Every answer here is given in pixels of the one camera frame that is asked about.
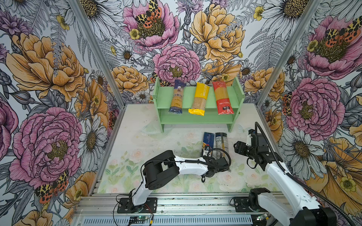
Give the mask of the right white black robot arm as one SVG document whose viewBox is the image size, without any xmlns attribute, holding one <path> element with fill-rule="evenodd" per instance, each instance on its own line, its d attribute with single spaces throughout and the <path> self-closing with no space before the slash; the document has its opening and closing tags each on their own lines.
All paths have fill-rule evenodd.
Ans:
<svg viewBox="0 0 362 226">
<path fill-rule="evenodd" d="M 234 150 L 260 166 L 288 201 L 288 204 L 278 201 L 267 188 L 254 188 L 250 190 L 247 200 L 234 200 L 236 208 L 266 211 L 284 226 L 337 225 L 336 213 L 331 208 L 322 207 L 298 180 L 290 177 L 283 160 L 270 149 L 269 141 L 263 133 L 249 130 L 247 142 L 235 143 Z"/>
</svg>

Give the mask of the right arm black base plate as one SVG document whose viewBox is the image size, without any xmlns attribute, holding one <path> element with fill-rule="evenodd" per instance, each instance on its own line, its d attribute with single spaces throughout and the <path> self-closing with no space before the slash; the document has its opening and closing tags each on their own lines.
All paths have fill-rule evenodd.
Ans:
<svg viewBox="0 0 362 226">
<path fill-rule="evenodd" d="M 267 212 L 267 210 L 261 208 L 261 207 L 251 207 L 249 204 L 249 199 L 247 197 L 233 197 L 231 199 L 230 205 L 234 207 L 235 211 L 237 213 L 242 212 L 255 212 L 255 213 L 261 213 L 261 212 Z"/>
</svg>

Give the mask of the red spaghetti pack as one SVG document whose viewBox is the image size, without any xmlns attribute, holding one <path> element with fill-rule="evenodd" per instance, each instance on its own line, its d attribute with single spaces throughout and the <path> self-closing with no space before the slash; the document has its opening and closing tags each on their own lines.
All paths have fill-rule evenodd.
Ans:
<svg viewBox="0 0 362 226">
<path fill-rule="evenodd" d="M 227 87 L 225 82 L 213 82 L 216 106 L 219 115 L 233 115 Z"/>
</svg>

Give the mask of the blue Barilla spaghetti box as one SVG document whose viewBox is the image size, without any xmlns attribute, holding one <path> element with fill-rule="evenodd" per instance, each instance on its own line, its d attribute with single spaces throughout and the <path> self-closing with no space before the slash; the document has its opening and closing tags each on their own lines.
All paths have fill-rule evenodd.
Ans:
<svg viewBox="0 0 362 226">
<path fill-rule="evenodd" d="M 202 141 L 201 157 L 202 156 L 208 156 L 208 157 L 214 156 L 214 153 L 212 151 L 214 148 L 214 141 L 215 141 L 214 133 L 209 133 L 209 132 L 204 133 L 203 141 Z"/>
</svg>

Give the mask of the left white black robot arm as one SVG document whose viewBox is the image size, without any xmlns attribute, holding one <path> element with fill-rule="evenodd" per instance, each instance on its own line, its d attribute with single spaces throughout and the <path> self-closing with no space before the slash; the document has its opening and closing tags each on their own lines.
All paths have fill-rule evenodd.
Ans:
<svg viewBox="0 0 362 226">
<path fill-rule="evenodd" d="M 153 190 L 162 188 L 179 175 L 197 175 L 204 182 L 205 178 L 228 171 L 231 164 L 230 155 L 219 148 L 199 158 L 183 158 L 172 150 L 164 151 L 142 165 L 141 183 L 129 193 L 129 199 L 133 206 L 142 206 Z"/>
</svg>

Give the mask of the yellow spaghetti pack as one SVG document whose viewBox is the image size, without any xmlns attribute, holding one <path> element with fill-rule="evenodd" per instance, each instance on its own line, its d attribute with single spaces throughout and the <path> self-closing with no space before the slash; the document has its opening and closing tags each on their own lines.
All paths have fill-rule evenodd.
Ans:
<svg viewBox="0 0 362 226">
<path fill-rule="evenodd" d="M 203 83 L 197 83 L 194 101 L 188 112 L 192 115 L 205 115 L 206 101 L 210 87 Z"/>
</svg>

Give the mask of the blue Don Reggio spaghetti pack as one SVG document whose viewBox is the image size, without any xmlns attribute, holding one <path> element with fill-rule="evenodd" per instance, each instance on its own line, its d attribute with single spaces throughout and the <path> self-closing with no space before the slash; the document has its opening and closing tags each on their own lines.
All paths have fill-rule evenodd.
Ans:
<svg viewBox="0 0 362 226">
<path fill-rule="evenodd" d="M 183 94 L 186 84 L 180 80 L 175 80 L 173 97 L 169 108 L 171 114 L 182 114 L 183 113 Z"/>
</svg>

